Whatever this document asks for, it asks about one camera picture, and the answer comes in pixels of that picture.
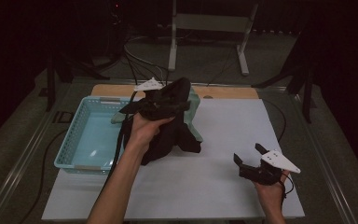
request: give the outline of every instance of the metal stand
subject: metal stand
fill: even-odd
[[[209,30],[209,31],[244,33],[244,38],[242,40],[242,43],[237,46],[237,53],[241,66],[241,73],[245,76],[249,75],[249,69],[245,59],[244,50],[252,30],[257,8],[258,8],[258,4],[254,3],[251,15],[249,17],[183,14],[183,13],[176,12],[176,0],[173,0],[172,43],[171,43],[170,59],[168,63],[168,70],[174,71],[176,67],[176,51],[177,51],[176,29]]]

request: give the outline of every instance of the dark background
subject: dark background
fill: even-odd
[[[209,2],[214,4],[181,0],[178,9],[234,16],[248,10],[232,7],[243,4],[240,0]],[[123,27],[130,24],[140,34],[157,36],[157,24],[170,24],[171,12],[171,1],[166,0],[110,5],[106,0],[0,1],[0,127],[34,88],[34,78],[46,68],[53,49],[90,66],[91,56],[114,60],[121,51]],[[304,60],[314,64],[314,83],[321,86],[358,158],[358,1],[265,0],[254,29],[260,35],[272,31],[298,36],[283,70]],[[102,44],[107,39],[116,44],[107,49]]]

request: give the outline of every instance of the light blue plastic basket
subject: light blue plastic basket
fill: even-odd
[[[126,98],[83,98],[54,165],[68,173],[109,173],[121,128],[121,124],[112,124],[111,118],[128,103]]]

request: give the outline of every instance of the white paper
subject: white paper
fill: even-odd
[[[142,166],[133,184],[127,220],[236,219],[263,217],[255,187],[239,177],[233,154],[258,166],[255,143],[279,148],[261,100],[201,99],[194,127],[203,138],[201,153],[176,147],[157,161]],[[86,219],[105,176],[69,175],[60,171],[44,220]],[[286,188],[291,183],[286,181]],[[283,204],[286,217],[303,217],[296,189]]]

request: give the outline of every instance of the black cable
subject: black cable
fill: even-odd
[[[132,93],[132,96],[130,98],[129,104],[131,104],[133,102],[133,98],[135,97],[136,93],[137,93],[137,91]],[[121,145],[122,145],[122,142],[123,142],[124,127],[126,127],[126,124],[127,124],[128,121],[129,121],[129,114],[127,113],[126,117],[124,118],[124,120],[123,120],[123,122],[121,124],[120,132],[118,133],[115,157],[113,158],[112,166],[111,166],[109,174],[108,174],[108,176],[106,178],[105,184],[106,184],[107,180],[109,179],[109,177],[112,175],[113,171],[116,168],[116,165],[117,165],[117,162],[118,162],[118,156],[120,155]]]
[[[284,173],[282,173],[282,175],[286,176],[286,178],[290,181],[290,183],[292,183],[292,188],[289,191],[285,192],[285,194],[288,194],[288,193],[292,192],[293,189],[295,189],[295,183],[293,182],[292,178],[290,178],[288,175],[286,175]]]
[[[226,68],[226,64],[228,62],[228,58],[229,56],[231,55],[231,52],[232,52],[232,49],[229,51],[227,57],[226,57],[226,61],[225,61],[225,64],[223,65],[223,68],[222,68],[222,71],[220,71],[220,73],[216,74],[212,79],[211,81],[208,82],[208,84],[206,85],[207,87],[213,82],[215,81],[218,77],[220,77],[221,75],[223,75],[223,73],[232,65],[230,65],[228,68]]]
[[[126,57],[129,57],[129,56],[130,56],[131,58],[133,58],[134,60],[136,60],[136,61],[138,61],[138,62],[140,62],[140,63],[145,63],[145,64],[148,64],[148,65],[151,65],[151,66],[155,66],[155,67],[157,67],[157,68],[159,68],[159,69],[162,69],[162,70],[166,71],[167,75],[166,75],[166,80],[165,80],[165,82],[166,82],[166,84],[167,84],[167,82],[168,82],[168,76],[169,76],[169,70],[168,70],[168,68],[163,67],[163,66],[160,66],[160,65],[155,64],[155,63],[151,63],[151,62],[145,61],[145,60],[140,59],[140,58],[136,57],[135,55],[131,54],[131,53],[127,50],[127,48],[126,48],[126,45],[127,45],[127,43],[128,43],[129,41],[130,41],[130,40],[128,39],[128,40],[126,41],[125,45],[124,45],[124,51],[125,51],[125,53],[127,53]]]
[[[28,216],[31,215],[31,213],[34,211],[34,208],[36,207],[37,203],[39,202],[40,196],[42,195],[42,188],[44,185],[44,179],[45,179],[45,165],[46,165],[46,157],[48,155],[48,149],[51,147],[51,145],[53,144],[53,142],[63,133],[66,133],[68,130],[65,129],[63,131],[61,131],[60,133],[57,133],[53,139],[48,143],[48,146],[45,148],[45,153],[43,155],[43,161],[42,161],[42,171],[41,171],[41,175],[40,175],[40,182],[39,182],[39,190],[37,192],[37,196],[36,199],[34,200],[33,205],[31,206],[31,208],[28,210],[28,212],[25,214],[25,216],[22,218],[22,220],[20,221],[20,223],[23,223]]]
[[[163,81],[161,78],[159,78],[159,76],[158,76],[156,73],[154,73],[152,70],[150,70],[150,69],[147,68],[146,66],[141,65],[140,63],[137,63],[137,62],[135,62],[135,61],[133,61],[133,60],[131,60],[131,62],[132,62],[132,63],[135,63],[137,66],[141,66],[143,69],[145,69],[146,71],[148,71],[149,73],[151,73],[152,76],[155,77],[159,82],[162,82],[162,81]]]
[[[126,59],[129,62],[129,66],[132,71],[132,76],[133,76],[133,79],[135,80],[135,85],[138,85],[138,79],[136,78],[135,72],[133,71],[133,67],[131,65],[131,60],[129,59],[129,56],[126,53],[124,53],[124,55],[126,56]]]
[[[266,99],[262,99],[262,100],[269,103],[270,105],[274,106],[281,113],[281,115],[283,117],[283,129],[282,129],[281,134],[278,137],[278,142],[281,142],[283,134],[286,131],[286,125],[287,125],[286,116],[284,115],[283,111],[277,105],[273,104],[271,101],[268,101]]]

